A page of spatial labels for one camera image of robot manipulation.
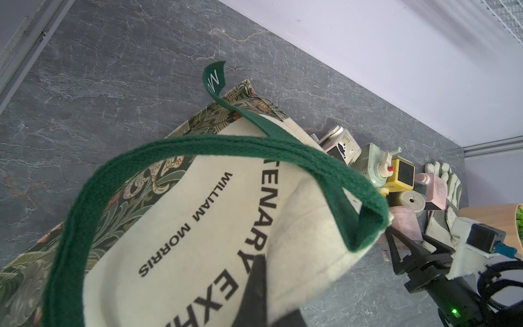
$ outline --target green fabric tag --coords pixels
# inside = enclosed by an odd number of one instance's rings
[[[224,65],[225,61],[216,61],[205,67],[203,71],[203,84],[209,94],[219,96],[221,90],[225,87]]]

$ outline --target marble countertop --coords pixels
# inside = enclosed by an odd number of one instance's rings
[[[249,78],[308,133],[341,125],[465,180],[459,146],[216,0],[77,1],[0,116],[0,265],[66,217],[98,166],[210,103],[201,73],[216,60],[228,87]],[[310,326],[437,325],[405,282],[375,247],[302,312]]]

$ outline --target tote bag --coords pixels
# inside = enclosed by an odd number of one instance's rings
[[[141,146],[84,185],[43,295],[43,326],[230,326],[258,254],[272,324],[325,290],[389,225],[385,199],[362,175],[301,142],[296,128],[220,98],[224,64],[209,65],[203,83],[242,119],[218,135]],[[196,157],[183,178],[84,277],[113,195],[134,176],[139,184],[138,171],[184,155]]]

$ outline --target pink object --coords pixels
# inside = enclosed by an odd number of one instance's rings
[[[416,218],[416,213],[411,208],[407,207],[390,207],[389,211],[394,215],[391,226],[399,230],[403,235],[408,237],[413,241],[421,242],[423,240],[421,229],[419,228],[419,223]],[[381,236],[376,241],[376,244],[381,245],[382,250],[388,250],[389,245],[387,244],[387,239],[385,234]],[[398,249],[407,249],[400,241],[396,241],[396,247]]]
[[[425,210],[445,210],[447,208],[447,183],[433,173],[420,173],[414,179],[427,184]]]

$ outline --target blue connector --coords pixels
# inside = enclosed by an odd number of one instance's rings
[[[504,255],[507,258],[514,259],[518,250],[516,250],[514,247],[507,246],[502,242],[497,242],[494,246],[494,252]]]

